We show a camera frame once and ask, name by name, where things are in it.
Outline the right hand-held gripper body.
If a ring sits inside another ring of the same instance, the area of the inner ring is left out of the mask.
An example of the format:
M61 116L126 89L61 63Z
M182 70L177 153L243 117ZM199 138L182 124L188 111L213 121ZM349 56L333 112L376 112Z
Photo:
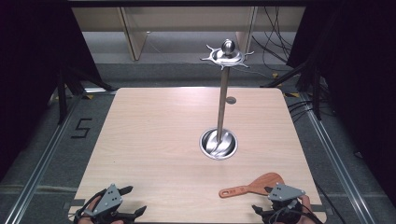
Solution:
M276 222L296 224L301 216L312 219L312 212L310 214L302 212L303 207L299 200L302 195L306 194L301 189L277 183L269 193L269 200L273 203L272 210L265 213L263 222L265 224Z

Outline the metal floor rail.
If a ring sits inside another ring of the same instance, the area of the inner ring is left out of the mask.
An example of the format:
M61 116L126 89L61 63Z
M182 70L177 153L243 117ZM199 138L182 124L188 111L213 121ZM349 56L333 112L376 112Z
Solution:
M352 180L322 121L317 119L313 111L307 111L307 114L361 224L376 224L375 217Z
M35 166L35 169L31 173L29 179L26 184L20 190L20 194L16 200L16 202L11 207L7 218L5 220L5 224L19 224L21 219L35 194L35 190L43 176L46 172L47 167L50 164L50 161L56 151L57 146L59 145L65 129L68 126L72 113L75 111L78 103L81 100L81 96L73 96L69 102L69 105L66 107L66 114L63 120L56 126L54 133L49 140L45 150L43 151L38 163Z

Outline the wooden spatula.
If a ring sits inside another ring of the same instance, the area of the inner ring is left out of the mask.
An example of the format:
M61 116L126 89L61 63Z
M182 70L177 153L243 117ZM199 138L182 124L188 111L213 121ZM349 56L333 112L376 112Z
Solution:
M220 198L230 198L247 193L255 193L267 196L268 192L266 188L273 188L277 183L283 184L283 178L277 173L267 173L259 176L248 185L221 189L219 191L219 196Z

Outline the black metal stand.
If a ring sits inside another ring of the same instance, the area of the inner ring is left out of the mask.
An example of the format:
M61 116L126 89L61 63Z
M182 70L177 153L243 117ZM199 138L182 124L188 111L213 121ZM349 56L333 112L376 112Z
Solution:
M60 117L58 123L61 124L66 119L68 114L66 93L65 90L69 89L73 95L80 96L85 92L81 81L87 80L92 84L104 89L105 91L116 91L116 87L106 84L100 76L92 76L83 72L76 67L66 66L62 68L57 76L57 91L59 98Z
M306 92L309 88L312 89L313 111L317 119L321 119L319 114L320 71L318 65L313 60L306 60L281 78L277 78L269 84L264 85L264 88L274 88L296 75L300 75L295 85L298 91Z

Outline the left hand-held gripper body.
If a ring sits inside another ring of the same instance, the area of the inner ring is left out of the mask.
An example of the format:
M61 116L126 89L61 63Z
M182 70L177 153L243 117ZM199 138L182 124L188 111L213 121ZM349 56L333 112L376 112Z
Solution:
M134 219L126 218L127 214L118 212L118 208L122 203L122 195L119 194L119 189L115 184L111 184L107 189L97 192L92 198L95 196L100 196L101 200L92 210L82 210L86 203L79 208L74 215L74 224L75 219L80 215L90 217L94 224L111 224L115 220L123 220L124 224L134 223Z

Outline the person's right hand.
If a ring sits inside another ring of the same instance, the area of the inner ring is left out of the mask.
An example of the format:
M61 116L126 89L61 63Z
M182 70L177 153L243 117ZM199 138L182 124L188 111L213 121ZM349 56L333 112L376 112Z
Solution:
M312 212L310 198L307 195L302 195L299 197L302 204L302 212L310 214ZM276 222L275 224L285 224L284 222ZM315 222L306 216L301 216L296 224L315 224Z

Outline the steel utensil rack stand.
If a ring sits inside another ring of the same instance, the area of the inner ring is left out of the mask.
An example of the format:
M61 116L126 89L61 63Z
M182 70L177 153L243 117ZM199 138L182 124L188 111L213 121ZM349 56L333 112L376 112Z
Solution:
M217 127L211 128L201 135L199 146L208 158L222 161L231 158L238 148L235 134L224 128L230 70L238 65L248 67L245 60L247 55L251 55L251 52L246 54L237 50L231 39L225 39L218 49L207 47L211 52L208 57L204 58L204 61L219 65L221 70L219 111Z

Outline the person's left hand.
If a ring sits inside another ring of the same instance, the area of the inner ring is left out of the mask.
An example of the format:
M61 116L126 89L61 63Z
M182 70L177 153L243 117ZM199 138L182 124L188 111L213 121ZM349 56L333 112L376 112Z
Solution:
M101 200L100 196L95 196L89 199L89 201L83 206L82 210L89 209L92 210L95 205ZM75 219L75 224L94 224L90 217L85 215L80 215ZM124 224L123 220L115 220L111 224Z

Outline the light wooden cabinet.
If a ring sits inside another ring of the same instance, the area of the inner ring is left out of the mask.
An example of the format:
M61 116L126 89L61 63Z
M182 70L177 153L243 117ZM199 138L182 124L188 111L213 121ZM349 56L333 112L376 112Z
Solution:
M83 32L122 32L130 58L137 61L148 32L234 32L241 51L252 34L298 30L304 7L73 7Z

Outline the dark curtain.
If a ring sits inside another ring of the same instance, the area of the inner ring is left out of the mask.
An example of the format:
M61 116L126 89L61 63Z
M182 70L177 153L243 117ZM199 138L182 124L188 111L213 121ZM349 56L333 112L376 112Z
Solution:
M29 142L61 72L101 77L66 0L0 0L0 180Z
M307 0L288 65L317 67L337 115L396 207L396 0Z

